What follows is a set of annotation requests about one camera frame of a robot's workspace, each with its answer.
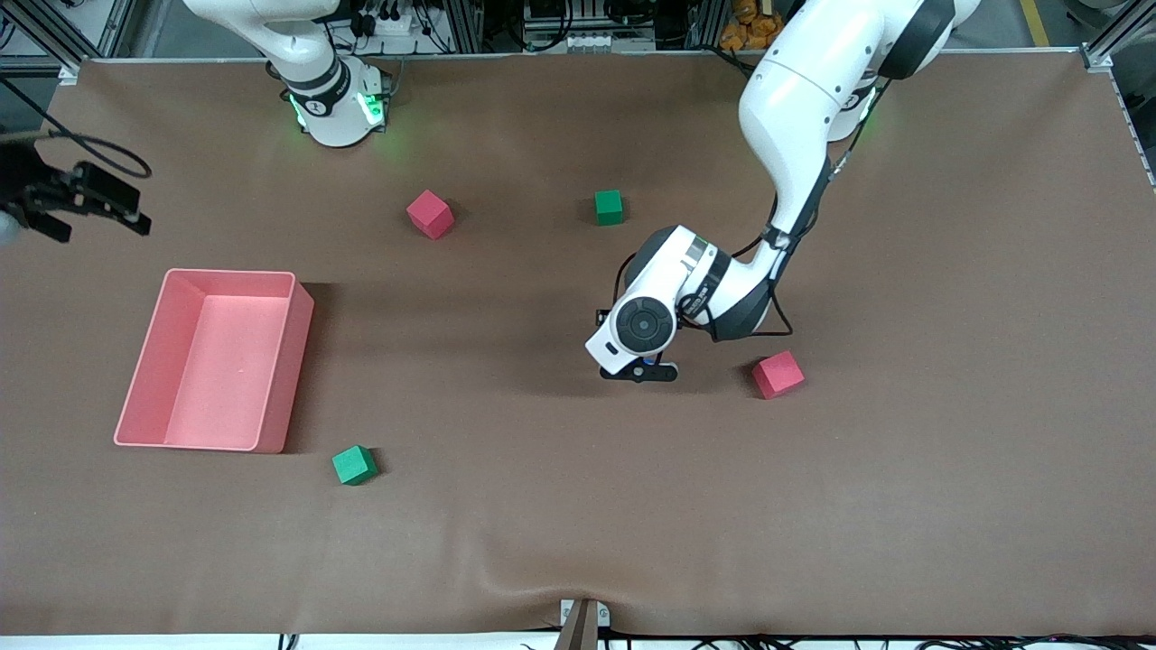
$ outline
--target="green cube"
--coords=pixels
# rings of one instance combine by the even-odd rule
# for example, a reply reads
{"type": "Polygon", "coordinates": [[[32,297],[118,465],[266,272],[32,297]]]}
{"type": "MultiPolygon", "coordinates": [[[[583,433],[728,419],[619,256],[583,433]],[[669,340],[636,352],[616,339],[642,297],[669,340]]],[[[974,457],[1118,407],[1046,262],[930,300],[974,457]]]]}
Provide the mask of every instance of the green cube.
{"type": "Polygon", "coordinates": [[[377,475],[377,464],[369,450],[360,444],[333,457],[333,468],[338,479],[347,486],[356,486],[377,475]]]}
{"type": "Polygon", "coordinates": [[[598,213],[599,226],[622,223],[622,194],[617,190],[594,192],[594,212],[598,213]]]}

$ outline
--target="pink plastic container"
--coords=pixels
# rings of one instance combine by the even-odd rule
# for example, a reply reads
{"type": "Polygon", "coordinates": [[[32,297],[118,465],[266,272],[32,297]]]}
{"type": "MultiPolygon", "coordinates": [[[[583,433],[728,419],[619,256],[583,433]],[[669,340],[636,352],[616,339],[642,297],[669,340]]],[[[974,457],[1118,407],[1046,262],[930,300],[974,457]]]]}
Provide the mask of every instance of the pink plastic container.
{"type": "Polygon", "coordinates": [[[280,452],[312,316],[292,273],[169,271],[113,442],[280,452]]]}

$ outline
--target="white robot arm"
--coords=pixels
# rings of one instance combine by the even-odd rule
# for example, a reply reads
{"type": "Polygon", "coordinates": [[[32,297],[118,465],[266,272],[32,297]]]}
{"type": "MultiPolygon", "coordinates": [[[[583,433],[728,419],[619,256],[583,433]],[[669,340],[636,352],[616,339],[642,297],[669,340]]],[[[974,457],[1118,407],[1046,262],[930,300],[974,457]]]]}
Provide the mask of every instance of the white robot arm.
{"type": "Polygon", "coordinates": [[[268,57],[289,88],[297,120],[327,147],[348,147],[385,123],[381,72],[356,57],[339,57],[312,22],[340,0],[185,0],[268,57]]]}
{"type": "Polygon", "coordinates": [[[651,235],[625,269],[627,290],[586,349],[609,378],[669,381],[649,365],[681,319],[718,340],[748,337],[810,224],[830,178],[831,121],[868,68],[906,79],[942,49],[978,0],[810,0],[751,73],[739,124],[777,191],[754,259],[738,263],[676,226],[651,235]]]}

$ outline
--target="yellow tape line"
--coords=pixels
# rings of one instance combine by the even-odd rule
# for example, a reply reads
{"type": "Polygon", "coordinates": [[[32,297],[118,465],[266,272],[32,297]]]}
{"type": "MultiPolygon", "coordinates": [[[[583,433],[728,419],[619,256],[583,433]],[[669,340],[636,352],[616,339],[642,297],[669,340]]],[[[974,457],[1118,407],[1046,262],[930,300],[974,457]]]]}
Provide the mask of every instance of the yellow tape line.
{"type": "Polygon", "coordinates": [[[1047,40],[1047,32],[1044,31],[1044,21],[1039,19],[1036,0],[1020,0],[1020,7],[1023,9],[1023,17],[1028,21],[1028,31],[1031,32],[1031,42],[1036,44],[1036,47],[1051,45],[1047,40]]]}

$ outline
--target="brown tabletop surface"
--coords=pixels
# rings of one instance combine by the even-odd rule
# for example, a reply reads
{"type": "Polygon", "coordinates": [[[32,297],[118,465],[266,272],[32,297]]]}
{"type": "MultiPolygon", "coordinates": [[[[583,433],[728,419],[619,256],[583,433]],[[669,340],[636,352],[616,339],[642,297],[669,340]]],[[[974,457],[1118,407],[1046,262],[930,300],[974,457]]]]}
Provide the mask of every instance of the brown tabletop surface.
{"type": "Polygon", "coordinates": [[[652,634],[1156,631],[1156,199],[1109,77],[944,56],[896,83],[780,285],[798,333],[683,331],[676,383],[602,381],[583,341],[629,252],[763,224],[742,84],[709,56],[415,61],[388,132],[327,150],[260,65],[86,65],[52,110],[151,162],[154,234],[0,251],[2,629],[520,629],[577,594],[652,634]],[[424,189],[442,241],[406,217],[424,189]],[[605,189],[625,224],[594,224],[605,189]],[[284,453],[113,445],[171,267],[316,298],[284,453]],[[758,399],[783,349],[808,384],[758,399]],[[339,485],[351,444],[385,474],[339,485]]]}

